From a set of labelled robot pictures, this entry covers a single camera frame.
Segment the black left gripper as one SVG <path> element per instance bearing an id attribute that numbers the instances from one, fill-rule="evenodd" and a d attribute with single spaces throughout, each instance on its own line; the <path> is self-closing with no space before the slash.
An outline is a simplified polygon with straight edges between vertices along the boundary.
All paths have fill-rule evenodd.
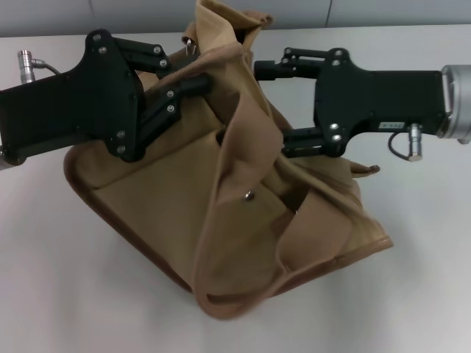
<path id="1" fill-rule="evenodd" d="M 138 122 L 144 94 L 132 71 L 162 79 L 183 67 L 183 59 L 172 60 L 159 44 L 113 38 L 103 29 L 90 33 L 81 61 L 70 71 L 1 92 L 5 160 L 21 163 L 89 140 L 104 142 L 126 162 L 143 159 L 146 148 L 181 119 L 181 101 L 210 91 L 210 77 L 159 89 Z"/>

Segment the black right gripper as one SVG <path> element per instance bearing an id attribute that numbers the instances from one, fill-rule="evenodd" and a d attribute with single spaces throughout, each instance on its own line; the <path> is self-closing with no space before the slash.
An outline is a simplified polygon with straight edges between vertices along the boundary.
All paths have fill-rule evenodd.
<path id="1" fill-rule="evenodd" d="M 425 134 L 438 132 L 445 119 L 440 72 L 367 71 L 340 48 L 322 57 L 315 87 L 318 128 L 284 129 L 286 157 L 340 157 L 356 135 L 406 132 L 412 124 Z"/>

